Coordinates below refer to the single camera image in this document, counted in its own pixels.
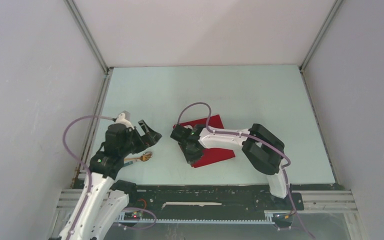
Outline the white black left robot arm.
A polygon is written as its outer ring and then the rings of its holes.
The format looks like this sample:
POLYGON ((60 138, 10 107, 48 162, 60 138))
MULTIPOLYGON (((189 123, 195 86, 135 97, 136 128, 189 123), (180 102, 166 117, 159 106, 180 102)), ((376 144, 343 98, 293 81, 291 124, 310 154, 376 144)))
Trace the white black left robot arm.
POLYGON ((57 236, 58 240, 101 240, 124 210, 136 212, 138 188, 133 182, 118 180, 128 155, 138 154, 156 145, 161 134, 152 130, 144 120, 140 135, 130 122, 130 114, 121 112, 112 119, 105 140, 90 159, 81 162, 86 171, 84 187, 74 210, 57 236))

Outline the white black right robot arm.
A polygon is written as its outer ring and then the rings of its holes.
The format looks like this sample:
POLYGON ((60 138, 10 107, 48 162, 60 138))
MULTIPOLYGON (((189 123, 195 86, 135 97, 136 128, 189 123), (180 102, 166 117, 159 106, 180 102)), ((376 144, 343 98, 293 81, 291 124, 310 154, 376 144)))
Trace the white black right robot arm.
POLYGON ((246 129, 222 129, 204 124, 186 127, 176 124, 170 137, 180 146, 188 163, 199 161, 209 149, 240 149, 251 165, 267 178, 271 204, 284 209, 291 202, 284 143, 261 124, 246 129))

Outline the red cloth napkin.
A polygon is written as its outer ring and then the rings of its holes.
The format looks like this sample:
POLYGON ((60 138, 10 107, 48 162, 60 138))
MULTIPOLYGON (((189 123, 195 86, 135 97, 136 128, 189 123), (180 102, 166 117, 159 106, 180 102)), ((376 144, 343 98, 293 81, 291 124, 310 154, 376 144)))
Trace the red cloth napkin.
MULTIPOLYGON (((192 121, 181 122, 180 125, 182 127, 195 127, 196 125, 204 125, 206 123, 206 118, 201 118, 192 121)), ((212 115, 209 119, 209 125, 211 127, 223 129, 224 125, 222 119, 219 114, 212 115)), ((211 165, 217 162, 226 161, 232 158, 235 158, 236 155, 233 150, 222 149, 222 148, 210 148, 203 150, 203 156, 199 160, 189 161, 187 162, 193 168, 200 168, 203 166, 211 165)))

